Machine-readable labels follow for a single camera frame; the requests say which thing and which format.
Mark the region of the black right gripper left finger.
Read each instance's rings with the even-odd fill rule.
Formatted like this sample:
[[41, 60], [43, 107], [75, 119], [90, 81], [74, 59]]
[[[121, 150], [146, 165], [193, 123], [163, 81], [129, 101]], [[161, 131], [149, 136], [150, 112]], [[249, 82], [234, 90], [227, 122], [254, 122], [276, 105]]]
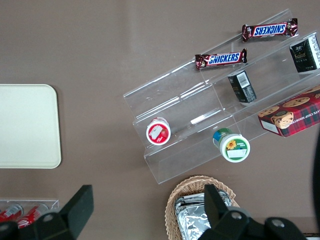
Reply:
[[59, 210], [48, 210], [30, 225], [0, 224], [2, 240], [76, 240], [94, 211], [92, 185], [83, 185]]

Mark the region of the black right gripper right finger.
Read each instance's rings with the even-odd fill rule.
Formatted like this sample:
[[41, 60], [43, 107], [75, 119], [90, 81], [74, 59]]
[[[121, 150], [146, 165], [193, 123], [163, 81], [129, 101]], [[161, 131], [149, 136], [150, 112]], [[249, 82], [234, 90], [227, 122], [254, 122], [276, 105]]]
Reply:
[[212, 184], [204, 186], [204, 210], [210, 228], [201, 240], [305, 240], [306, 236], [288, 219], [269, 217], [263, 224], [239, 207], [228, 208]]

